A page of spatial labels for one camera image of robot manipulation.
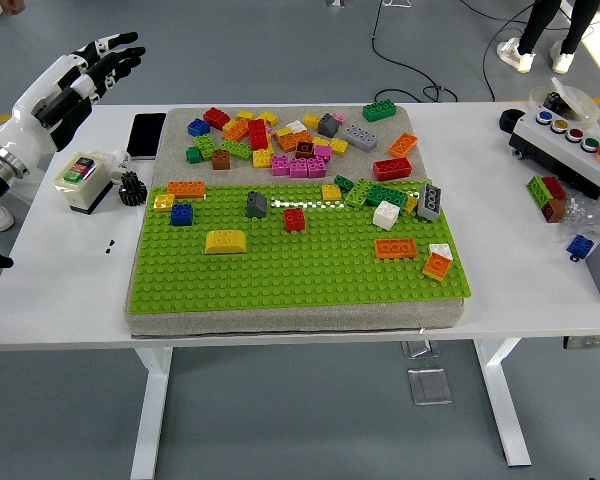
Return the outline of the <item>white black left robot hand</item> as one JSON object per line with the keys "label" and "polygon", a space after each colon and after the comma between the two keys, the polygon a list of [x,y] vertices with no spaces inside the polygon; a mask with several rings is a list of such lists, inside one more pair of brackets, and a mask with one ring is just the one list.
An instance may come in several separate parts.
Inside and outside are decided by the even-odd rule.
{"label": "white black left robot hand", "polygon": [[140,65],[146,49],[137,40],[136,32],[95,40],[60,56],[28,87],[0,125],[0,160],[13,176],[71,142],[92,106]]}

